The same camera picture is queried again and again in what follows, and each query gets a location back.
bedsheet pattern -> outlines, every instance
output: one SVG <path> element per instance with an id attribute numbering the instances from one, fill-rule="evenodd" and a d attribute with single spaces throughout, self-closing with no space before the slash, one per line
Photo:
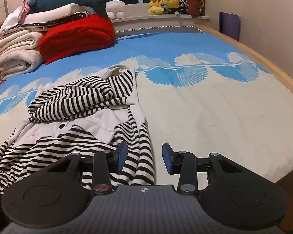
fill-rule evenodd
<path id="1" fill-rule="evenodd" d="M 157 184 L 178 181 L 166 172 L 163 142 L 197 157 L 218 152 L 273 182 L 293 169 L 293 95 L 259 64 L 206 33 L 126 37 L 9 78 L 0 86 L 0 146 L 28 117 L 39 85 L 115 64 L 136 69 Z M 198 179 L 204 188 L 206 176 Z"/>

windowsill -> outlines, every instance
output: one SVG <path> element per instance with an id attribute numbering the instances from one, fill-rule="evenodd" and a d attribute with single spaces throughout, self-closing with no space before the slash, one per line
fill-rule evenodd
<path id="1" fill-rule="evenodd" d="M 163 15 L 145 15 L 145 16 L 128 16 L 125 18 L 116 18 L 112 20 L 112 23 L 117 22 L 125 22 L 125 21 L 131 21 L 131 20 L 139 20 L 139 19 L 152 19 L 152 18 L 192 18 L 191 15 L 188 14 L 163 14 Z M 200 19 L 209 19 L 209 16 L 199 16 Z"/>
<path id="2" fill-rule="evenodd" d="M 139 20 L 139 19 L 153 19 L 153 18 L 184 18 L 184 19 L 190 19 L 192 18 L 188 14 L 162 14 L 162 15 L 149 15 L 148 14 L 148 4 L 142 3 L 142 4 L 128 4 L 126 5 L 126 8 L 124 10 L 125 18 L 116 18 L 113 19 L 113 23 L 118 22 L 125 22 L 125 21 L 131 21 L 131 20 Z M 197 18 L 208 20 L 209 16 L 199 16 Z"/>

screw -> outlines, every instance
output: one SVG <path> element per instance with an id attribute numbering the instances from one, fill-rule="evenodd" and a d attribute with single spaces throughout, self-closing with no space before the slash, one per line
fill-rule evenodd
<path id="1" fill-rule="evenodd" d="M 183 184 L 180 189 L 183 192 L 193 192 L 195 190 L 195 186 L 191 184 Z"/>
<path id="2" fill-rule="evenodd" d="M 96 190 L 97 192 L 106 192 L 107 190 L 110 189 L 110 186 L 107 184 L 96 184 L 93 187 L 94 190 Z"/>

red pillow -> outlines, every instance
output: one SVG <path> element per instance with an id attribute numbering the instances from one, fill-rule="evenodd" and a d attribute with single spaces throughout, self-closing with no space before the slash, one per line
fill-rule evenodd
<path id="1" fill-rule="evenodd" d="M 47 65 L 73 54 L 109 47 L 115 39 L 111 20 L 94 14 L 49 30 L 39 41 L 39 51 Z"/>
<path id="2" fill-rule="evenodd" d="M 194 17 L 198 17 L 203 9 L 205 0 L 187 0 L 189 7 L 187 8 L 187 13 Z"/>

folded blanket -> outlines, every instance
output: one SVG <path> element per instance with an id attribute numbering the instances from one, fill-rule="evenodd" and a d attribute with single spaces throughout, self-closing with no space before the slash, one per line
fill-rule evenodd
<path id="1" fill-rule="evenodd" d="M 42 33 L 24 30 L 6 37 L 0 40 L 0 57 L 16 50 L 33 49 L 42 36 Z"/>
<path id="2" fill-rule="evenodd" d="M 5 53 L 0 57 L 0 71 L 2 80 L 11 76 L 29 73 L 43 63 L 37 49 L 16 50 Z"/>
<path id="3" fill-rule="evenodd" d="M 97 14 L 56 26 L 39 40 L 39 51 L 49 64 L 58 59 L 115 43 L 112 22 Z"/>

